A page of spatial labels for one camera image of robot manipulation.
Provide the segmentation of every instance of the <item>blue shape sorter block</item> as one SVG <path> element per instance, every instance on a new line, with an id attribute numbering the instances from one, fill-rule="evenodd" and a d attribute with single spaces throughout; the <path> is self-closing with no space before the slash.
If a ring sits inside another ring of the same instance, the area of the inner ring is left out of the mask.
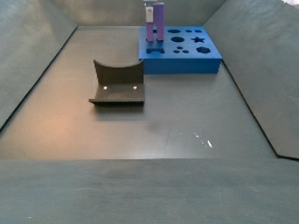
<path id="1" fill-rule="evenodd" d="M 145 74 L 216 74 L 221 57 L 200 26 L 165 26 L 164 41 L 147 42 L 139 30 L 139 60 Z"/>

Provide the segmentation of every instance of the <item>black stand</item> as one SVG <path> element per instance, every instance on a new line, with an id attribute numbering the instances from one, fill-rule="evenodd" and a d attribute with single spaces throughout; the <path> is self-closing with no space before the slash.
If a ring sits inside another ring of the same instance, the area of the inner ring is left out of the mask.
<path id="1" fill-rule="evenodd" d="M 93 104 L 144 103 L 144 62 L 132 66 L 105 66 L 95 61 L 97 93 Z"/>

